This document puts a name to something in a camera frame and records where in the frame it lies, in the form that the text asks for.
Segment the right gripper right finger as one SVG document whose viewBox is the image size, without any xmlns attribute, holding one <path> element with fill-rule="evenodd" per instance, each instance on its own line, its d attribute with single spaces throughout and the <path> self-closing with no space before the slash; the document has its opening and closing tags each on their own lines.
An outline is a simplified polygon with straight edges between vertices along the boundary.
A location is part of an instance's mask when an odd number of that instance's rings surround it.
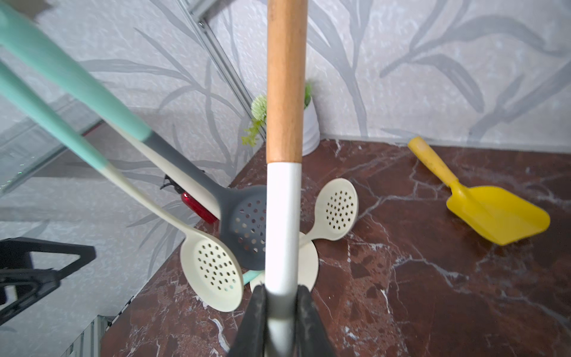
<svg viewBox="0 0 571 357">
<path fill-rule="evenodd" d="M 336 357 L 311 292 L 304 285 L 297 287 L 295 344 L 297 356 Z"/>
</svg>

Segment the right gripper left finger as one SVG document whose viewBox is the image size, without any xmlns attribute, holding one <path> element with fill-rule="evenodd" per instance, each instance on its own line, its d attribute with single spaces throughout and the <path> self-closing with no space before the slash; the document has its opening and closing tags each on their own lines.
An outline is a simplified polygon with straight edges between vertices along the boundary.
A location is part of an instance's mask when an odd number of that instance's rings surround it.
<svg viewBox="0 0 571 357">
<path fill-rule="evenodd" d="M 230 347 L 227 357 L 262 357 L 265 352 L 267 325 L 266 286 L 258 285 L 251 299 Z"/>
</svg>

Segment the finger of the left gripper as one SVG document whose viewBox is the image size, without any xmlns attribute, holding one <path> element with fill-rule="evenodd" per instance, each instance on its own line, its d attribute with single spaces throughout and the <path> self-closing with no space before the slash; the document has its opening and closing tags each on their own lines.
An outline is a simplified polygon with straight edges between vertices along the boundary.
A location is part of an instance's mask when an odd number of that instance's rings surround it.
<svg viewBox="0 0 571 357">
<path fill-rule="evenodd" d="M 1 270 L 1 325 L 60 287 L 53 269 Z"/>
<path fill-rule="evenodd" d="M 95 247 L 29 237 L 1 241 L 1 282 L 25 273 L 54 272 L 58 280 L 87 266 L 97 257 Z"/>
</svg>

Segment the small cream skimmer green handle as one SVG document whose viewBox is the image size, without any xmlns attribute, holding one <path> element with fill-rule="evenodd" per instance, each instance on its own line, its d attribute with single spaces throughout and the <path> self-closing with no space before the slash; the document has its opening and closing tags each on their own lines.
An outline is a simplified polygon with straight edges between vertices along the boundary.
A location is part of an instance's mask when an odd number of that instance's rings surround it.
<svg viewBox="0 0 571 357">
<path fill-rule="evenodd" d="M 244 290 L 242 271 L 224 243 L 183 223 L 138 190 L 5 64 L 1 64 L 1 94 L 84 162 L 185 235 L 180 251 L 181 267 L 204 303 L 220 312 L 232 312 L 239 307 Z"/>
</svg>

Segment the grey skimmer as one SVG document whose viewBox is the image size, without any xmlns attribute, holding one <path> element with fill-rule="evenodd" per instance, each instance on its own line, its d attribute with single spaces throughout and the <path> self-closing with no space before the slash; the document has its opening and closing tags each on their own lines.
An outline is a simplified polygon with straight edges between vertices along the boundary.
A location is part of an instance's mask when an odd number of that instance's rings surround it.
<svg viewBox="0 0 571 357">
<path fill-rule="evenodd" d="M 136 140 L 146 141 L 155 132 L 82 65 L 5 2 L 1 3 L 1 44 L 86 104 L 107 123 L 119 126 Z"/>
</svg>

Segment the cream slotted spatula wooden handle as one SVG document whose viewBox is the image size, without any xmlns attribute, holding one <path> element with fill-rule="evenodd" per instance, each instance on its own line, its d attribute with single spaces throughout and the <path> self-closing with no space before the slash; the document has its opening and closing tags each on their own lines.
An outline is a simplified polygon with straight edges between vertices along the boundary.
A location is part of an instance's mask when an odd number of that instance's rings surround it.
<svg viewBox="0 0 571 357">
<path fill-rule="evenodd" d="M 307 1 L 268 3 L 267 356 L 294 350 L 307 24 Z"/>
</svg>

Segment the cream utensil rack stand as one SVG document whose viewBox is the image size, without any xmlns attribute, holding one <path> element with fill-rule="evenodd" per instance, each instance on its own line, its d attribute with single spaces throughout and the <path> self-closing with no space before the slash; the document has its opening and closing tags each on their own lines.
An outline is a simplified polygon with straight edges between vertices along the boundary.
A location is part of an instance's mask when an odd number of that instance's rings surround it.
<svg viewBox="0 0 571 357">
<path fill-rule="evenodd" d="M 243 281 L 251 289 L 266 281 L 266 187 L 234 190 L 217 184 L 156 132 L 138 141 L 119 126 L 111 128 L 163 170 L 200 205 L 219 219 L 219 239 L 230 248 L 242 268 Z"/>
</svg>

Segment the red spray bottle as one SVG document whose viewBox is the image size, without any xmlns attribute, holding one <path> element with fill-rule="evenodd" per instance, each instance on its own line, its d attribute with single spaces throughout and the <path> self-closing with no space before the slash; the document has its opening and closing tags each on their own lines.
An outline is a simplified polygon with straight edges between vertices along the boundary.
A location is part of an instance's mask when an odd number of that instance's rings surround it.
<svg viewBox="0 0 571 357">
<path fill-rule="evenodd" d="M 200 218 L 202 218 L 206 223 L 213 225 L 218 219 L 208 211 L 203 205 L 196 201 L 190 194 L 178 185 L 174 180 L 172 180 L 168 175 L 164 177 L 163 184 L 160 189 L 172 186 L 176 193 L 181 196 L 182 202 L 187 205 L 194 213 L 196 213 Z"/>
</svg>

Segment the potted artificial plant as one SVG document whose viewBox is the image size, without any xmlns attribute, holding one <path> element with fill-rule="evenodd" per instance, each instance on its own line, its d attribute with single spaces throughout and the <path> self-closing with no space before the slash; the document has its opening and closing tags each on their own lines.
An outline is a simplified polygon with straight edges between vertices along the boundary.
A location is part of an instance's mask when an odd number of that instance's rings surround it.
<svg viewBox="0 0 571 357">
<path fill-rule="evenodd" d="M 251 104 L 251 114 L 253 119 L 251 125 L 245 130 L 246 135 L 242 136 L 242 144 L 255 147 L 260 130 L 266 128 L 267 97 L 265 95 L 258 95 L 254 98 Z M 319 146 L 320 141 L 321 131 L 312 98 L 312 84 L 306 82 L 303 111 L 302 155 L 307 156 L 314 152 Z"/>
</svg>

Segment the yellow toy shovel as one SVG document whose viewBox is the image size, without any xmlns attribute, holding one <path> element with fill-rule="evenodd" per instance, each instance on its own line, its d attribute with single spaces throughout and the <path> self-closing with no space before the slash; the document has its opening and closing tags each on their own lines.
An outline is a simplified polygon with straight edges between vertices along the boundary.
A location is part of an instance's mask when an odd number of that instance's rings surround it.
<svg viewBox="0 0 571 357">
<path fill-rule="evenodd" d="M 451 189 L 446 206 L 480 236 L 496 245 L 508 245 L 540 234 L 550 226 L 550 215 L 519 196 L 495 186 L 466 187 L 436 152 L 417 136 L 409 149 Z"/>
</svg>

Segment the clear plastic wall shelf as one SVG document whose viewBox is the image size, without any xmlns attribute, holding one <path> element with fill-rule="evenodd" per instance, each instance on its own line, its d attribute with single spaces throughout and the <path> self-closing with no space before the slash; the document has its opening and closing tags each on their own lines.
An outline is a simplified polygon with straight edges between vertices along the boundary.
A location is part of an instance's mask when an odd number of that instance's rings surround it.
<svg viewBox="0 0 571 357">
<path fill-rule="evenodd" d="M 49 106 L 80 135 L 103 122 L 71 95 L 63 95 Z M 53 135 L 1 99 L 1 195 L 15 190 L 66 150 Z"/>
</svg>

